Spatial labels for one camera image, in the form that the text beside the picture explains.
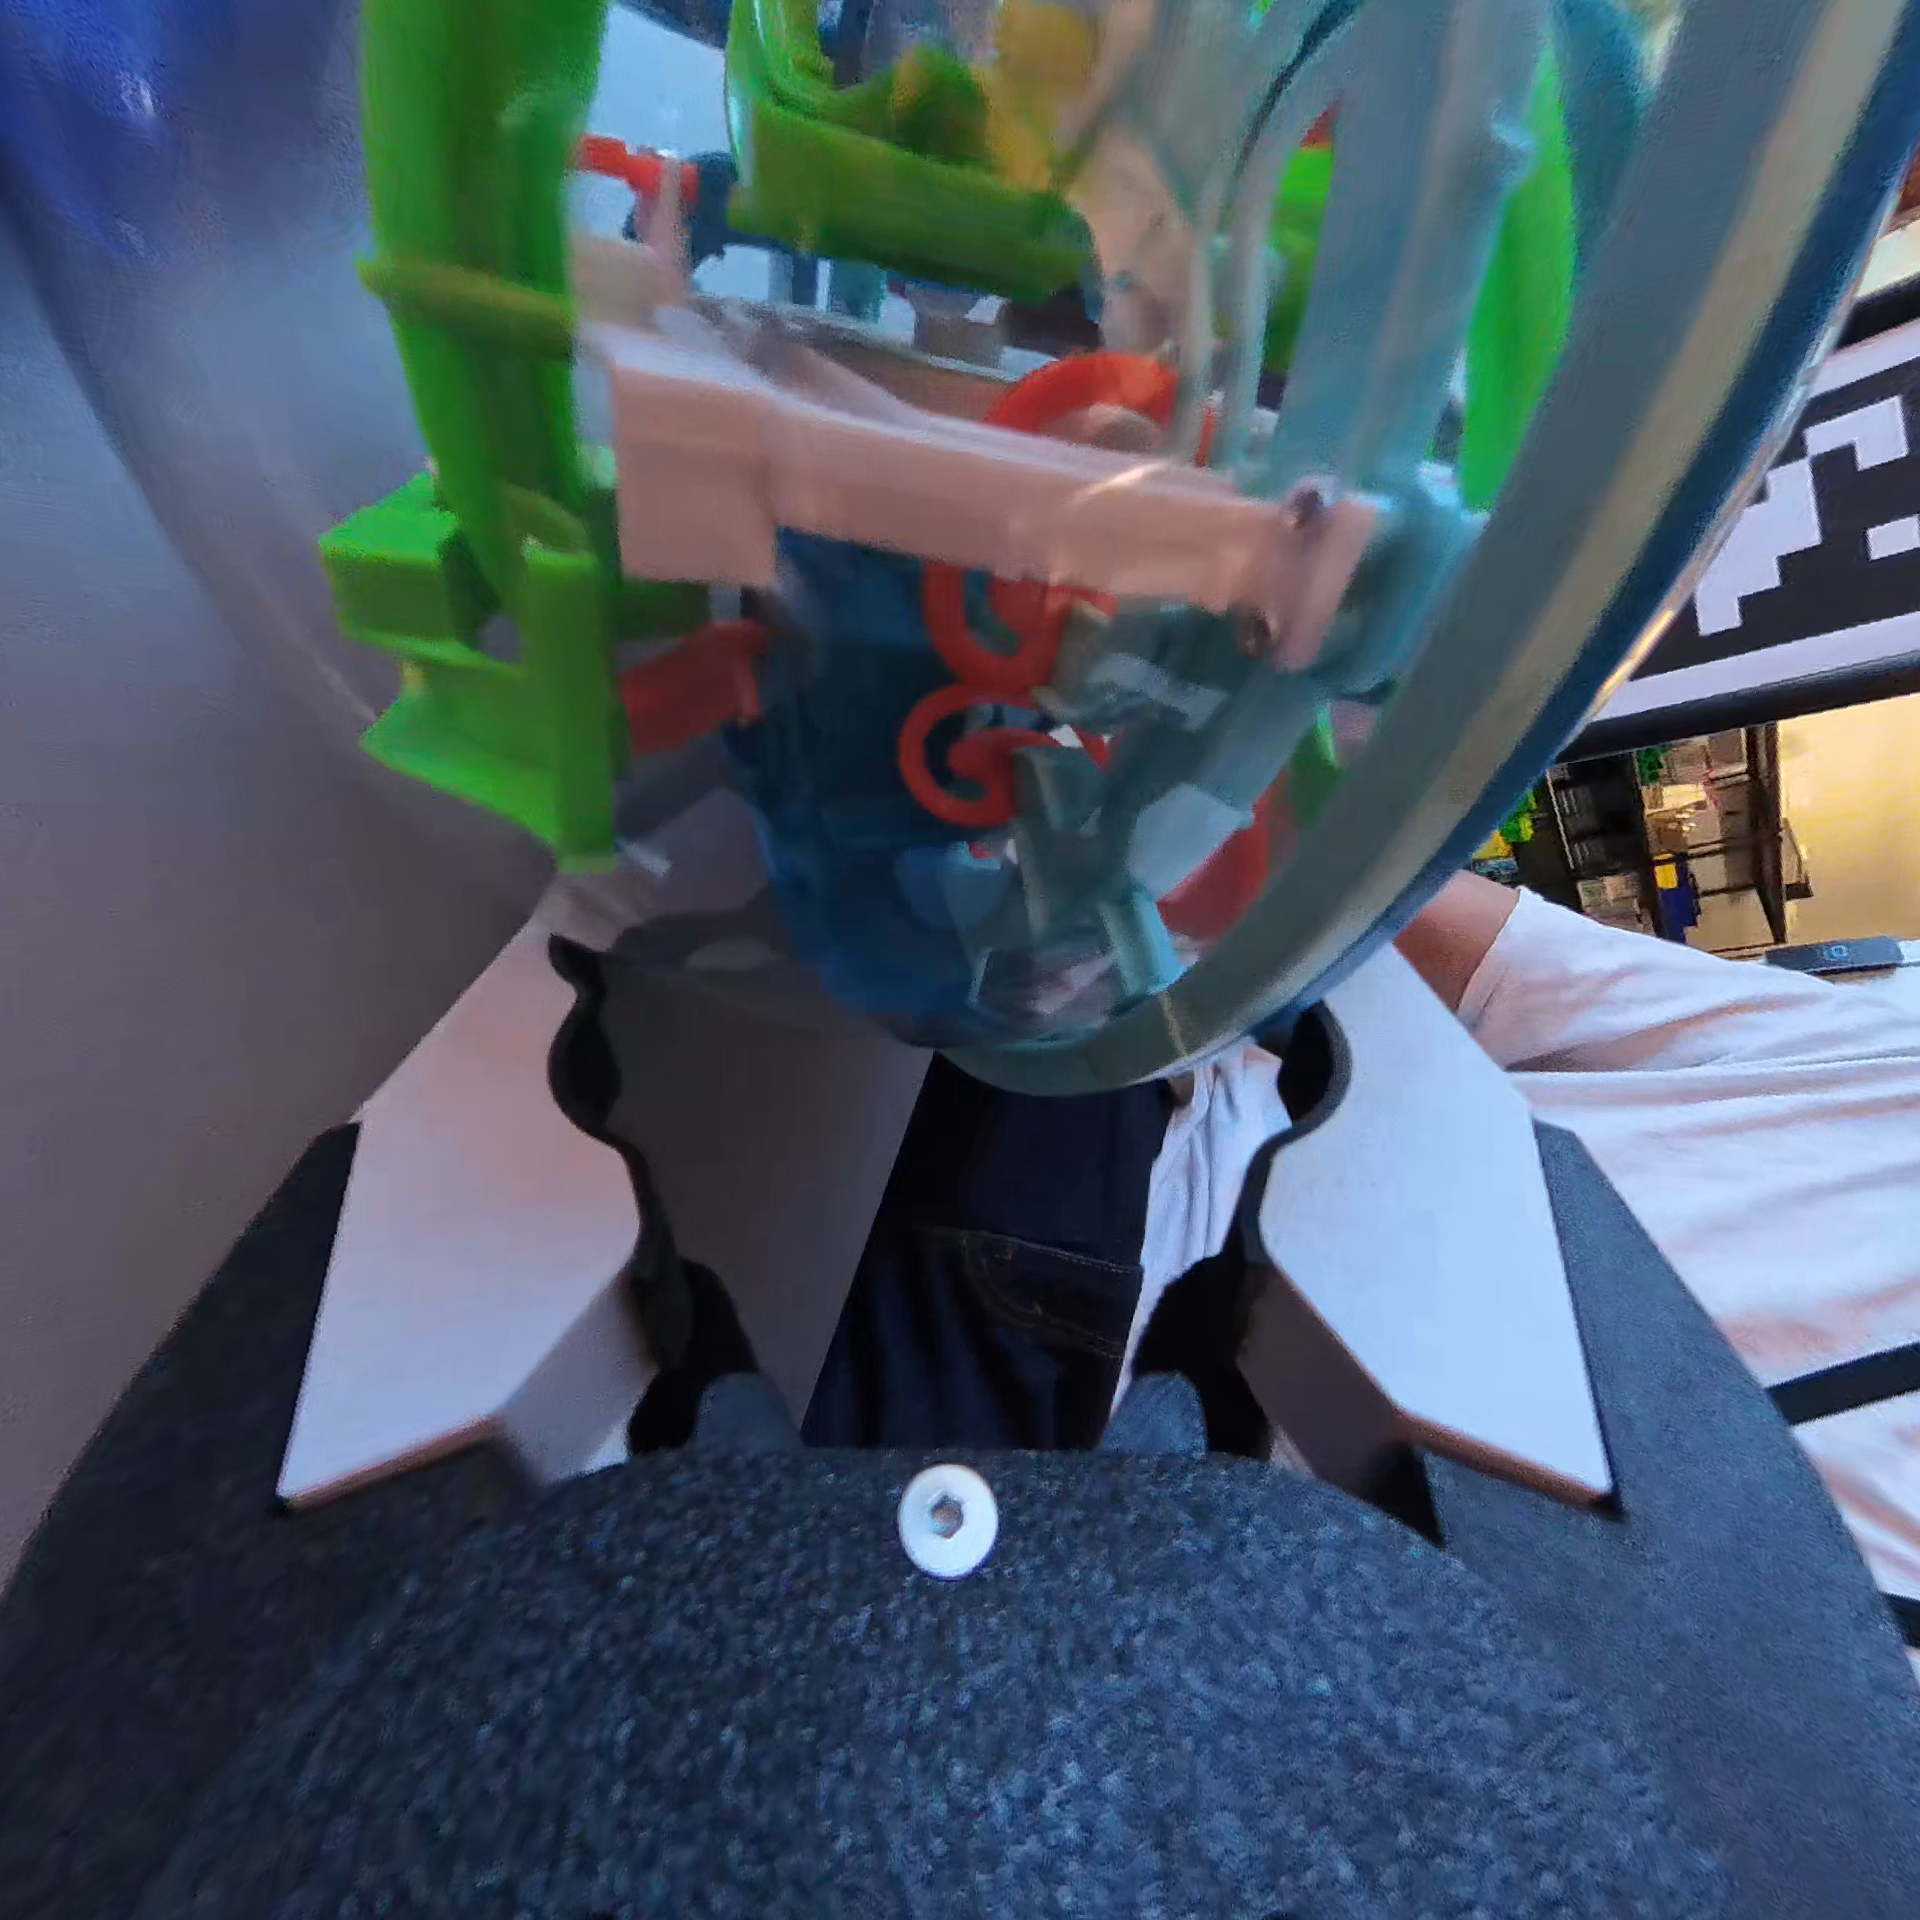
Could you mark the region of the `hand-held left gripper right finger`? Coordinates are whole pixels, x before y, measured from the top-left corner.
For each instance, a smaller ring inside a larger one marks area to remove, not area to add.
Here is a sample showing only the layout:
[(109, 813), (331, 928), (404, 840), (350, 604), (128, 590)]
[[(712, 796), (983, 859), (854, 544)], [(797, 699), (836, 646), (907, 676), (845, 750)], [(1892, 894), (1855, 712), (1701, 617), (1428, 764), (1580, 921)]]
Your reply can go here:
[(1382, 949), (1294, 1025), (1325, 1068), (1251, 1159), (1238, 1366), (1272, 1431), (1349, 1495), (1415, 1456), (1571, 1507), (1616, 1489), (1526, 1102)]

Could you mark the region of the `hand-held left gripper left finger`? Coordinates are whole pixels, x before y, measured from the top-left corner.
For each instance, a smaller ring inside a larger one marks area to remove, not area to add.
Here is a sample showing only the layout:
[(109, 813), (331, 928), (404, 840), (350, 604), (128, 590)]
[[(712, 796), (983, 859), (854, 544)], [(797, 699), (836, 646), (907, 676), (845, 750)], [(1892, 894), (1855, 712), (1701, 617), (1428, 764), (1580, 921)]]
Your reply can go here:
[(629, 1454), (652, 1376), (620, 1285), (639, 1206), (564, 1116), (580, 1008), (525, 921), (357, 1113), (277, 1497), (320, 1507), (468, 1448), (531, 1483)]

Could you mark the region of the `clear plastic maze ball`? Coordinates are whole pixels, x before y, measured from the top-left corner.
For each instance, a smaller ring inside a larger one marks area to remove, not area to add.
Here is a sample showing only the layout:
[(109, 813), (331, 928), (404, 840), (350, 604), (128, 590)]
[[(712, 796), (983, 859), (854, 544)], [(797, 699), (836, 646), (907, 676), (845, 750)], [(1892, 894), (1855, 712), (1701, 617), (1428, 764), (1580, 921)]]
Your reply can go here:
[(765, 956), (1028, 1092), (1379, 943), (1732, 559), (1915, 145), (1915, 5), (364, 5), (423, 471), (320, 541), (381, 771), (576, 880), (712, 783)]

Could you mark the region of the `dark blue trousers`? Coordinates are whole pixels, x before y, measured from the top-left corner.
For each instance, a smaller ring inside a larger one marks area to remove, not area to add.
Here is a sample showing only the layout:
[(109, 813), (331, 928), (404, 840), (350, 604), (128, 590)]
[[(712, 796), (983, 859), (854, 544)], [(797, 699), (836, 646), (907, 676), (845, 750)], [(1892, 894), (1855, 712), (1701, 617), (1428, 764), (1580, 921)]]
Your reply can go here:
[(1022, 1094), (936, 1054), (812, 1389), (814, 1448), (1078, 1451), (1143, 1291), (1157, 1086)]

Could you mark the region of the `storage shelf with boxes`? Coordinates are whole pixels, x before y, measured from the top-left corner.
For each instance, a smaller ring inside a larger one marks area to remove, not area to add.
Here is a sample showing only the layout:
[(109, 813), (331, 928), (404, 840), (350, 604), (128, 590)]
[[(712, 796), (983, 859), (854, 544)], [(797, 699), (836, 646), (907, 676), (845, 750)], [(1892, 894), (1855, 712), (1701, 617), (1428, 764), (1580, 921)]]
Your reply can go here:
[(1773, 721), (1553, 764), (1471, 870), (1603, 925), (1731, 956), (1788, 943), (1792, 909), (1814, 891)]

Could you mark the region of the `framed marker sign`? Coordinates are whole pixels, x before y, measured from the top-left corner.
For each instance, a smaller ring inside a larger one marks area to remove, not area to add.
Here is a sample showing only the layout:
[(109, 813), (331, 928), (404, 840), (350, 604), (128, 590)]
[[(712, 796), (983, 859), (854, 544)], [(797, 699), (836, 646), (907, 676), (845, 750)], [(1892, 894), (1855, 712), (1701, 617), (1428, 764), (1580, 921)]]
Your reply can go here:
[(1861, 301), (1780, 459), (1657, 646), (1565, 758), (1840, 710), (1918, 686), (1918, 292)]

